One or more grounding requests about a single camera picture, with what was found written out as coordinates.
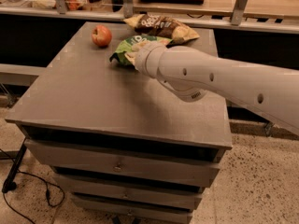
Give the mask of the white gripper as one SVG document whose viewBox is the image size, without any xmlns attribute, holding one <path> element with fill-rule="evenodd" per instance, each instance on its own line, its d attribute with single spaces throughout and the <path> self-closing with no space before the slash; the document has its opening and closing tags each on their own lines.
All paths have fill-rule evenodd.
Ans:
<svg viewBox="0 0 299 224">
<path fill-rule="evenodd" d="M 149 42 L 137 54 L 126 52 L 125 58 L 143 75 L 156 78 L 160 57 L 166 51 L 166 46 L 159 42 Z"/>
</svg>

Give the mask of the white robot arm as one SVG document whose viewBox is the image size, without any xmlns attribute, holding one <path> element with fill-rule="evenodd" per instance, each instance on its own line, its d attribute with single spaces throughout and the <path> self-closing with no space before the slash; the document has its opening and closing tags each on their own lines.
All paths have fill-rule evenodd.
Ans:
<svg viewBox="0 0 299 224">
<path fill-rule="evenodd" d="M 299 71 L 218 58 L 203 51 L 148 42 L 126 55 L 141 74 L 157 80 L 184 102 L 212 91 L 299 134 Z"/>
</svg>

